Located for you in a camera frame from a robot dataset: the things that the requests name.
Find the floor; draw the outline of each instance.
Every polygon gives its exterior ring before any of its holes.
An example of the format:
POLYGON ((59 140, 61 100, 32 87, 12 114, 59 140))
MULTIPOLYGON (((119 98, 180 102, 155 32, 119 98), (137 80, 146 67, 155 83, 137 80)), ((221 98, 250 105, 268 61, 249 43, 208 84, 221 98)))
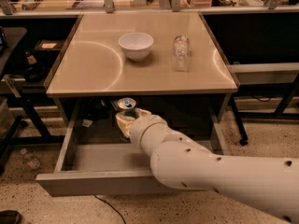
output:
MULTIPOLYGON (((47 115, 44 122, 52 134, 64 133, 63 122, 47 115)), ((228 107, 221 121, 227 146, 233 155, 299 158, 299 120, 245 120, 249 144, 239 145, 232 111, 228 107)), ((18 131, 18 136, 30 135, 35 129, 30 124, 18 131)), ((21 161, 20 147, 15 149, 0 176, 0 210, 17 210, 22 224, 37 223, 124 223, 121 216, 108 204, 94 196, 52 198, 36 182, 37 173, 51 173, 59 155, 58 146, 32 149, 42 167, 31 171, 21 161)), ((119 211, 126 223, 286 223, 265 213, 220 196, 215 192, 198 191, 152 195, 98 196, 119 211)))

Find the drawer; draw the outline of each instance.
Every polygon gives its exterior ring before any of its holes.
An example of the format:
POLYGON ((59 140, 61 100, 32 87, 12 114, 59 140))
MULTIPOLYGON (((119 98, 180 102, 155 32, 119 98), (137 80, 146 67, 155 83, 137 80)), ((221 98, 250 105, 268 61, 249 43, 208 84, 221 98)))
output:
MULTIPOLYGON (((173 129, 210 150, 218 153, 227 150, 209 97, 137 97, 136 100, 139 107, 160 115, 173 129)), ((89 128, 82 126, 85 104, 86 98, 77 100, 54 172, 36 178, 51 196, 176 191, 155 179, 147 155, 121 139, 113 107, 108 110, 108 119, 94 121, 89 128)))

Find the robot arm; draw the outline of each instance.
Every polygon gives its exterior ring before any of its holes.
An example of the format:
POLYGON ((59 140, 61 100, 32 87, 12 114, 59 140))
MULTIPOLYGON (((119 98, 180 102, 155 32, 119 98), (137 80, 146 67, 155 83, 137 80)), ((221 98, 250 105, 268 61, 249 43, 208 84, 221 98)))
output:
POLYGON ((298 159, 216 155, 155 115, 136 119, 130 139, 150 156, 153 175, 170 188, 216 191, 299 223, 298 159))

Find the shoe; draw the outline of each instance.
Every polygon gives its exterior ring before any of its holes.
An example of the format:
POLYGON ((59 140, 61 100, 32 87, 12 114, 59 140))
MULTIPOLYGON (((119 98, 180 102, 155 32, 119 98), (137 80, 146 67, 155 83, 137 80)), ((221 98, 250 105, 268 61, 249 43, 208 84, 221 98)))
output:
POLYGON ((18 224, 21 221, 21 214, 17 211, 6 210, 0 212, 0 224, 18 224))

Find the bowl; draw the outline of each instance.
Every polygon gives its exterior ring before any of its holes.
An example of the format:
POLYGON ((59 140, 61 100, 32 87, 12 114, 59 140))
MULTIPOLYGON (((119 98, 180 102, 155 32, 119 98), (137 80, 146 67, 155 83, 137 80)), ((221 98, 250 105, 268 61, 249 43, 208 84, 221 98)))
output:
POLYGON ((145 59, 150 54, 152 44, 151 35, 144 33, 129 33, 119 39, 122 52, 134 62, 145 59))

